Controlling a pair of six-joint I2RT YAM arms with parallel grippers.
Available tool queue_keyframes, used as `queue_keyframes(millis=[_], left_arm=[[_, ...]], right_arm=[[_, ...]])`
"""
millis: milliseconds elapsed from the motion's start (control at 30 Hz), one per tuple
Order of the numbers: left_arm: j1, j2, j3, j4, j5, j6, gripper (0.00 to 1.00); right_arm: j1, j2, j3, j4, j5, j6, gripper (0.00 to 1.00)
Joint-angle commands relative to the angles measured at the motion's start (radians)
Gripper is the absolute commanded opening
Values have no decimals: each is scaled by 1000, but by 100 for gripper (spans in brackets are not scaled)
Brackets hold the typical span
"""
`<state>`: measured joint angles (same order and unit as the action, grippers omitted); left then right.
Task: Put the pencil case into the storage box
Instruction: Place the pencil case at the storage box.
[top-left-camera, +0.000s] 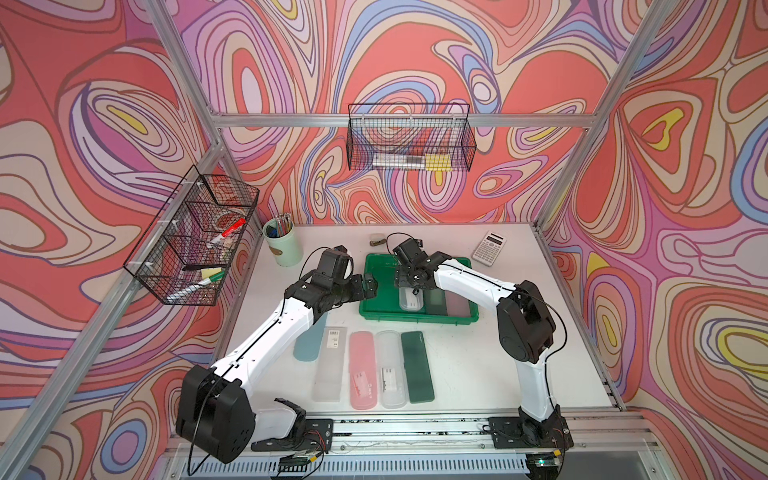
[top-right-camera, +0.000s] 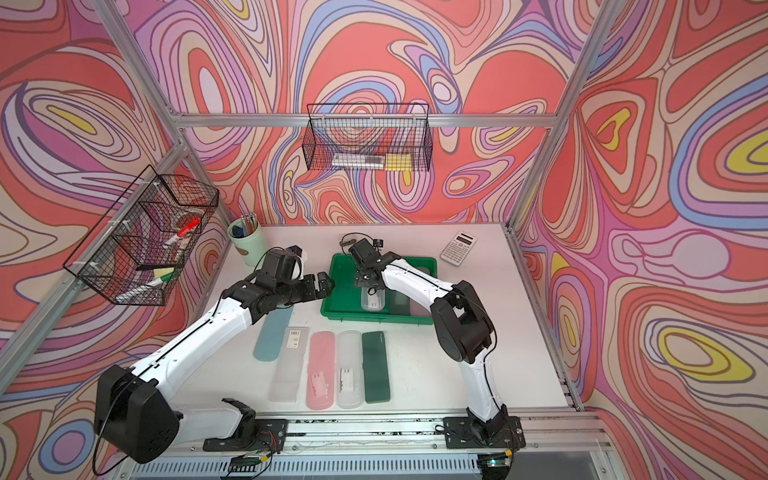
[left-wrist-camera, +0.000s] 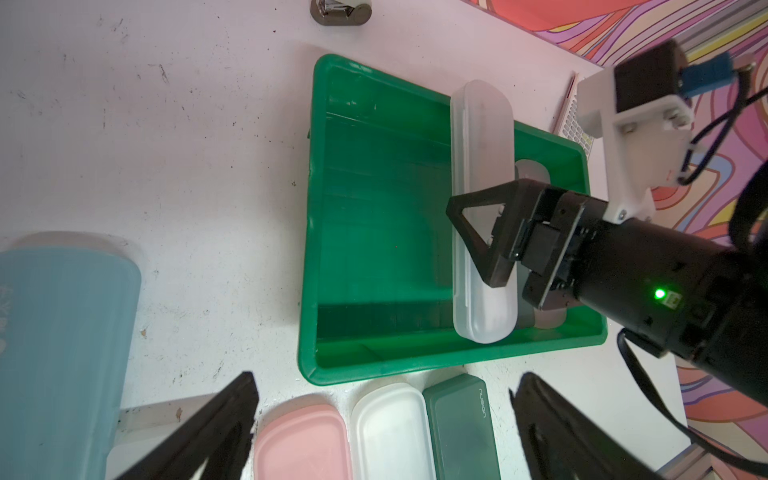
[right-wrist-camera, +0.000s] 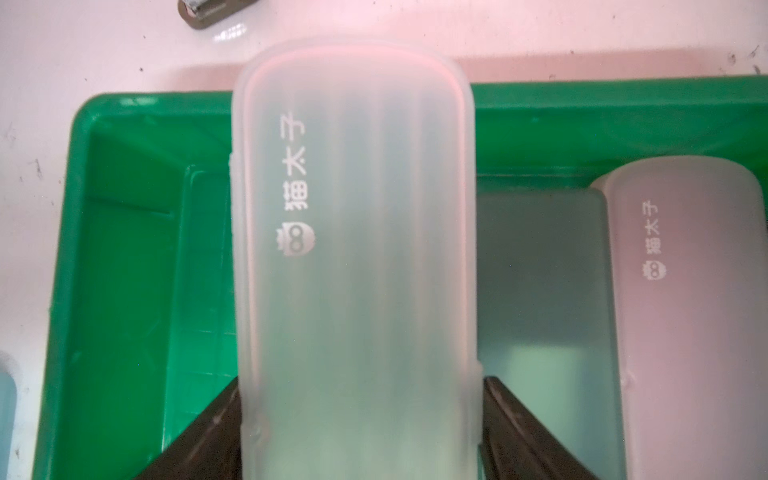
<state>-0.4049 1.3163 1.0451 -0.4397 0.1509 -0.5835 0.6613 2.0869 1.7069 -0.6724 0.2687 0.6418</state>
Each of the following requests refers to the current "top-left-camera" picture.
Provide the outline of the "green plastic storage tray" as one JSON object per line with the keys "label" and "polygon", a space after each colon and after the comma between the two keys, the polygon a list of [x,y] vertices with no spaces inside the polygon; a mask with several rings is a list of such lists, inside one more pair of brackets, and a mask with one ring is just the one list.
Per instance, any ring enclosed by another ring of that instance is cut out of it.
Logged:
{"label": "green plastic storage tray", "polygon": [[426,315],[425,306],[419,312],[402,311],[399,307],[399,288],[395,286],[397,266],[398,262],[392,255],[371,253],[366,256],[364,272],[371,273],[378,281],[378,293],[375,298],[361,302],[359,313],[363,318],[371,321],[445,325],[470,325],[478,321],[479,307],[469,300],[469,318]]}

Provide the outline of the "frosted white pencil case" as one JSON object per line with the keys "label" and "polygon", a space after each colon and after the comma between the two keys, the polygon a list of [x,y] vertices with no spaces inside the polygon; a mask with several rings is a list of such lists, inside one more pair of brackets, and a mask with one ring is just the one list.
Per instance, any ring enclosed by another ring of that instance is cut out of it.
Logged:
{"label": "frosted white pencil case", "polygon": [[423,292],[414,287],[400,287],[399,307],[405,312],[419,312],[424,308]]}

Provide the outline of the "grey-pink translucent pencil case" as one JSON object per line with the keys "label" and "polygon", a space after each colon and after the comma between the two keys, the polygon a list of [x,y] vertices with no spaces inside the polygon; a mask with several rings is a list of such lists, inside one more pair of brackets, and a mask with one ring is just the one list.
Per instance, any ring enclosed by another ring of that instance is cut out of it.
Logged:
{"label": "grey-pink translucent pencil case", "polygon": [[471,316],[470,302],[454,292],[445,291],[446,315],[451,317],[469,318]]}

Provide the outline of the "dark green translucent pencil case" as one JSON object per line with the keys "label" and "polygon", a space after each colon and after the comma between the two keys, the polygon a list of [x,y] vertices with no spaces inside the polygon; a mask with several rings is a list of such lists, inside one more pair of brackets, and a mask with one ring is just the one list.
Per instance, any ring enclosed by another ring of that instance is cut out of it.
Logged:
{"label": "dark green translucent pencil case", "polygon": [[430,316],[446,316],[447,305],[445,292],[440,289],[423,291],[425,314]]}

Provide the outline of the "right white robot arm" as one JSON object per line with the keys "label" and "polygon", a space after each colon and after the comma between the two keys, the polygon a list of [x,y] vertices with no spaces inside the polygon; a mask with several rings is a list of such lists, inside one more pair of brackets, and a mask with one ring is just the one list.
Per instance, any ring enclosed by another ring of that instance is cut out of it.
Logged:
{"label": "right white robot arm", "polygon": [[545,352],[554,344],[556,323],[538,287],[511,283],[480,273],[444,252],[427,254],[414,239],[393,250],[406,284],[419,290],[441,289],[495,313],[501,348],[516,363],[521,403],[518,425],[532,447],[572,447],[566,421],[549,386]]}

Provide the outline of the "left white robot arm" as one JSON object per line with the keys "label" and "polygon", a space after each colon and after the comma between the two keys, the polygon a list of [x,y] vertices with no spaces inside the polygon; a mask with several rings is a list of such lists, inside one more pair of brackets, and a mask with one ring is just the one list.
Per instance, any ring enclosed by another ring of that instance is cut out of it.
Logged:
{"label": "left white robot arm", "polygon": [[303,408],[282,398],[258,406],[251,396],[268,368],[324,314],[377,295],[374,276],[355,274],[353,263],[343,246],[323,249],[318,266],[286,288],[242,344],[208,368],[191,368],[182,382],[176,434],[224,464],[255,442],[301,443]]}

